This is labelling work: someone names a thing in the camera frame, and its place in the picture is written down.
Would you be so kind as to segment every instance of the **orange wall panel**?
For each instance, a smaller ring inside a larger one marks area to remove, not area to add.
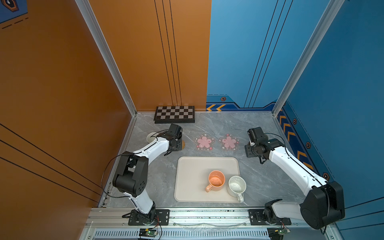
[[[172,106],[170,86],[153,0],[90,1],[138,111]]]
[[[211,1],[172,0],[170,6],[179,67],[181,100],[183,105],[195,105],[196,110],[205,111]]]
[[[211,1],[90,3],[138,111],[205,110]]]
[[[94,183],[0,125],[0,157],[78,193],[0,159],[2,237],[77,239],[131,116],[75,1],[27,4],[0,24],[0,123]]]

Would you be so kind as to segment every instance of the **chessboard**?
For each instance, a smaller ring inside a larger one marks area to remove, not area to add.
[[[195,122],[195,106],[161,106],[156,108],[155,123]]]

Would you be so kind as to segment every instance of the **blue wall panel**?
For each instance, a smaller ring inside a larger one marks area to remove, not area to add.
[[[334,180],[342,185],[346,207],[384,197],[383,9],[381,0],[345,1],[288,98]],[[347,209],[346,218],[380,210],[382,201],[376,200]],[[382,213],[371,214],[338,226],[379,224],[382,218]],[[368,228],[342,232],[346,239],[362,239]],[[382,230],[383,225],[372,229]]]
[[[275,101],[327,4],[213,0],[207,94],[228,95],[241,108]]]
[[[340,231],[344,240],[375,240],[382,239],[384,225],[353,228]]]
[[[26,0],[17,0],[16,4],[18,7],[18,10],[15,12],[12,12],[2,4],[2,1],[0,2],[0,23],[6,22],[10,19],[16,18],[28,12]]]

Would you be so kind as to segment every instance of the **white robot arm segment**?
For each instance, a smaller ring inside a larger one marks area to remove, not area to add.
[[[160,133],[156,140],[145,147],[134,151],[125,152],[120,157],[118,167],[114,174],[112,184],[124,195],[128,196],[135,205],[131,217],[135,221],[149,224],[155,217],[155,203],[145,190],[148,176],[148,166],[160,154],[182,149],[182,128],[171,124],[169,129]]]
[[[279,166],[296,184],[305,196],[315,187],[326,185],[324,178],[314,173],[311,169],[290,154],[285,147],[276,147],[269,154],[269,159]]]

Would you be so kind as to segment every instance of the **black line stripe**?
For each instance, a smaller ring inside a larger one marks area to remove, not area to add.
[[[1,29],[7,28],[7,27],[9,27],[9,26],[12,26],[12,24],[10,24],[10,25],[8,25],[8,26],[5,26],[5,27],[3,27],[3,28],[1,28]]]
[[[366,226],[360,226],[360,227],[351,227],[351,228],[346,228],[346,229],[340,229],[340,231],[342,230],[349,230],[349,229],[355,229],[355,228],[361,228],[361,227],[371,227],[371,226],[377,226],[377,225],[383,225],[383,223],[378,223],[378,224],[372,224],[372,225],[366,225]]]
[[[77,182],[77,181],[73,180],[72,178],[70,178],[70,177],[68,177],[68,176],[66,176],[66,175],[64,175],[64,174],[62,174],[61,172],[59,172],[59,171],[57,171],[57,170],[53,169],[52,167],[50,167],[50,166],[48,166],[48,165],[46,165],[46,164],[44,164],[44,163],[40,162],[40,161],[39,161],[39,160],[37,160],[36,158],[33,158],[33,157],[31,157],[30,155],[26,154],[25,152],[23,152],[23,151],[21,151],[21,150],[19,150],[19,149],[15,148],[15,147],[13,147],[12,145],[10,145],[10,144],[8,144],[8,143],[4,142],[3,140],[1,140],[1,139],[0,139],[0,142],[2,142],[2,143],[4,143],[4,144],[6,144],[6,145],[8,145],[8,146],[10,146],[11,148],[15,149],[16,151],[18,151],[18,152],[20,152],[20,153],[22,153],[22,154],[26,155],[27,157],[29,157],[29,158],[31,158],[31,159],[33,159],[33,160],[37,161],[38,163],[41,163],[41,164],[43,164],[43,165],[44,165],[44,166],[46,166],[47,168],[54,170],[54,171],[55,171],[55,172],[57,172],[58,174],[61,174],[61,175],[63,175],[64,177],[66,177],[66,178],[68,178],[68,179],[70,179],[70,180],[74,181],[75,183],[77,183],[77,184],[79,184],[79,185],[81,185],[81,186],[85,187],[86,189],[89,189],[89,190],[91,190],[92,192],[94,192],[94,193],[96,193],[96,194],[98,194],[98,195],[100,195],[100,196],[101,196],[101,194],[99,194],[99,193],[95,192],[94,190],[92,190],[92,189],[90,189],[90,188],[88,188],[88,187],[86,187],[86,186],[82,185],[81,183],[79,183],[79,182]]]
[[[167,20],[166,20],[166,12],[165,12],[165,10],[164,10],[164,1],[161,0],[161,2],[163,3],[164,21],[166,22],[166,31],[167,31],[167,39],[168,39],[168,50],[169,50],[169,58],[170,58],[170,67],[171,67],[171,69],[172,69],[173,86],[175,87],[176,105],[178,105],[179,102],[177,101],[176,84],[175,84],[175,75],[173,74],[172,56],[170,55],[170,46],[169,46],[169,37],[168,37],[168,27],[167,27]]]
[[[163,47],[164,62],[166,63],[166,71],[167,71],[167,77],[168,77],[170,99],[171,99],[171,101],[172,101],[172,106],[174,106],[174,104],[173,104],[173,97],[172,97],[172,91],[171,91],[171,89],[170,89],[170,82],[169,82],[169,75],[168,75],[168,68],[167,68],[167,61],[166,61],[166,54],[165,54],[165,52],[164,52],[163,38],[161,37],[160,22],[159,22],[159,15],[158,15],[158,13],[157,13],[156,0],[153,0],[153,2],[155,3],[156,16],[157,16],[157,23],[159,24],[159,31],[160,31],[161,46]]]
[[[170,0],[169,0],[169,8],[170,8],[170,18],[172,20],[173,43],[175,44],[175,56],[176,56],[176,67],[177,67],[177,79],[179,80],[180,102],[181,102],[181,105],[183,105],[183,100],[181,99],[181,89],[180,89],[179,65],[177,63],[177,54],[176,54],[175,30],[173,29],[172,7],[170,5]]]
[[[377,213],[380,213],[380,212],[384,212],[384,210],[377,211],[377,212],[371,212],[370,214],[363,214],[363,215],[356,216],[356,217],[363,217],[363,216],[367,216],[367,215],[371,215],[371,214],[377,214]],[[338,222],[344,221],[344,220],[348,220],[348,219],[352,219],[352,218],[356,218],[356,217],[350,217],[350,218],[341,219],[341,220],[338,220]]]
[[[251,87],[252,87],[253,79],[255,78],[256,69],[257,69],[257,66],[259,65],[260,57],[262,56],[262,52],[263,52],[264,44],[265,44],[265,41],[266,41],[266,37],[268,36],[269,28],[271,27],[272,19],[273,19],[273,16],[275,15],[275,11],[276,11],[276,7],[277,7],[277,3],[278,3],[278,2],[279,2],[279,0],[276,1],[275,9],[273,10],[273,14],[272,14],[272,17],[271,17],[271,21],[269,22],[268,30],[267,30],[267,32],[266,32],[266,34],[265,34],[265,38],[264,38],[264,43],[263,43],[263,46],[262,46],[262,50],[260,51],[259,59],[257,60],[257,64],[256,64],[256,68],[255,68],[255,72],[253,73],[253,77],[252,77],[251,84],[249,85],[249,90],[248,90],[248,94],[247,94],[247,97],[246,97],[245,102],[244,102],[244,107],[245,107],[245,104],[247,103],[247,99],[248,99],[249,92],[251,91]]]
[[[70,168],[69,166],[65,165],[63,162],[59,161],[57,158],[53,157],[52,155],[48,154],[47,152],[45,152],[44,150],[42,150],[41,148],[39,148],[38,146],[36,146],[35,144],[31,143],[30,141],[26,140],[25,138],[23,138],[22,136],[20,136],[19,134],[15,133],[14,131],[10,130],[9,128],[7,128],[6,126],[4,126],[3,124],[0,123],[0,126],[2,126],[3,128],[5,128],[6,130],[10,131],[11,133],[15,134],[16,136],[18,136],[19,138],[23,139],[24,141],[26,141],[27,143],[31,144],[32,146],[34,146],[35,148],[39,149],[40,151],[42,151],[43,153],[45,153],[46,155],[50,156],[51,158],[55,159],[56,161],[58,161],[59,163],[61,163],[62,165],[66,166],[67,168],[71,169],[72,171],[74,171],[75,173],[79,174],[80,176],[82,176],[83,178],[87,179],[88,181],[92,182],[91,180],[89,180],[88,178],[86,178],[85,176],[81,175],[80,173],[78,173],[77,171],[73,170],[72,168]]]
[[[265,72],[264,72],[264,75],[263,75],[262,82],[260,83],[259,90],[257,90],[257,94],[256,94],[256,97],[255,97],[255,100],[253,101],[252,107],[255,105],[257,95],[259,95],[259,91],[260,91],[260,88],[262,87],[262,84],[263,84],[263,81],[264,81],[265,74],[266,74],[266,72],[267,72],[267,70],[268,70],[269,63],[271,62],[273,53],[275,52],[275,48],[276,48],[277,42],[279,41],[279,38],[280,38],[280,34],[281,34],[281,32],[283,31],[283,27],[284,27],[285,21],[287,20],[289,10],[291,10],[292,3],[293,3],[293,0],[291,1],[291,5],[289,6],[287,15],[285,16],[285,19],[284,19],[284,22],[283,22],[283,26],[282,26],[281,29],[280,29],[279,36],[277,37],[275,47],[273,48],[273,51],[272,51],[272,54],[271,54],[271,58],[269,59],[268,65],[267,65],[267,67],[266,67],[266,69],[265,69]]]
[[[259,78],[260,78],[260,75],[261,75],[261,73],[262,73],[262,70],[263,70],[263,67],[264,67],[264,63],[265,63],[266,57],[268,56],[269,48],[271,47],[272,40],[273,40],[273,36],[275,35],[276,29],[277,29],[277,25],[279,24],[281,14],[282,14],[283,9],[284,9],[284,6],[285,6],[285,2],[286,2],[286,0],[284,0],[284,4],[283,4],[283,7],[281,8],[281,12],[280,12],[279,18],[277,19],[277,23],[276,23],[276,26],[275,26],[275,30],[273,31],[271,41],[269,42],[268,50],[266,51],[265,58],[264,58],[264,61],[263,61],[263,65],[262,65],[262,67],[260,68],[260,73],[259,73],[259,76],[257,77],[257,81],[256,81],[256,84],[255,84],[255,88],[253,89],[252,96],[251,96],[251,99],[249,100],[248,107],[250,107],[250,105],[251,105],[251,101],[252,101],[252,98],[253,98],[253,94],[255,93],[255,90],[256,90],[256,87],[257,87],[257,83],[259,82]]]
[[[25,14],[27,14],[27,13],[28,13],[28,12],[23,13],[23,14],[21,14],[21,15],[19,15],[19,16],[14,17],[14,18],[18,18],[18,17],[23,16],[23,15],[25,15]],[[1,23],[5,23],[6,21],[12,20],[12,19],[14,19],[14,18],[7,19],[7,20],[5,20],[5,21],[2,21]]]
[[[22,166],[20,166],[20,165],[17,165],[16,163],[13,163],[13,162],[11,162],[11,161],[9,161],[9,160],[3,158],[3,157],[0,157],[0,159],[3,159],[4,161],[9,162],[9,163],[11,163],[11,164],[13,164],[13,165],[15,165],[15,166],[17,166],[17,167],[19,167],[19,168],[22,168],[22,169],[24,169],[24,170],[26,170],[26,171],[28,171],[28,172],[30,172],[30,173],[33,173],[34,175],[37,175],[37,176],[39,176],[39,177],[41,177],[41,178],[44,178],[45,180],[48,180],[48,181],[50,181],[50,182],[52,182],[52,183],[54,183],[54,184],[57,184],[57,185],[59,185],[60,187],[64,187],[63,185],[58,184],[57,182],[54,182],[54,181],[52,181],[52,180],[49,180],[48,178],[43,177],[43,176],[41,176],[41,175],[39,175],[39,174],[37,174],[37,173],[35,173],[35,172],[32,172],[31,170],[28,170],[28,169],[26,169],[26,168],[24,168],[24,167],[22,167]],[[89,197],[86,197],[86,196],[84,196],[83,194],[80,194],[80,193],[78,193],[78,192],[75,192],[75,191],[72,190],[72,189],[69,189],[69,188],[67,188],[67,187],[64,187],[64,188],[65,188],[65,189],[68,189],[69,191],[74,192],[74,193],[76,193],[76,194],[78,194],[78,195],[80,195],[80,196],[83,196],[83,197],[85,197],[85,198],[88,198],[89,200],[92,200],[92,201],[94,201],[95,203],[98,203],[97,201],[95,201],[95,200],[93,200],[93,199],[91,199],[91,198],[89,198]]]
[[[377,199],[373,199],[373,200],[370,200],[370,201],[366,201],[366,202],[362,202],[360,204],[356,204],[356,205],[353,205],[353,206],[350,206],[350,207],[356,207],[356,206],[359,206],[359,205],[362,205],[362,204],[366,204],[366,203],[369,203],[369,202],[373,202],[373,201],[376,201],[376,200],[380,200],[380,199],[383,199],[384,197],[379,197]]]

